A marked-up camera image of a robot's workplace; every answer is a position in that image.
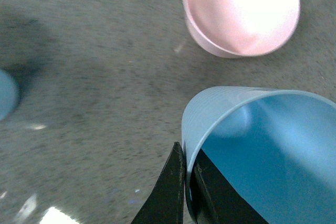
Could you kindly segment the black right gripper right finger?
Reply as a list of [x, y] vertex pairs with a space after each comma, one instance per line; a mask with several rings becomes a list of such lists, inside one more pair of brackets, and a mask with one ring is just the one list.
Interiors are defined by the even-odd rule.
[[189, 207], [196, 223], [267, 223], [233, 188], [203, 150], [190, 181]]

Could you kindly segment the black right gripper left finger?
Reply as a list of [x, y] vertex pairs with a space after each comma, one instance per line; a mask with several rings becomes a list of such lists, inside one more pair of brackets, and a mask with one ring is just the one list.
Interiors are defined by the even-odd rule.
[[149, 197], [132, 223], [183, 223], [185, 158], [175, 142]]

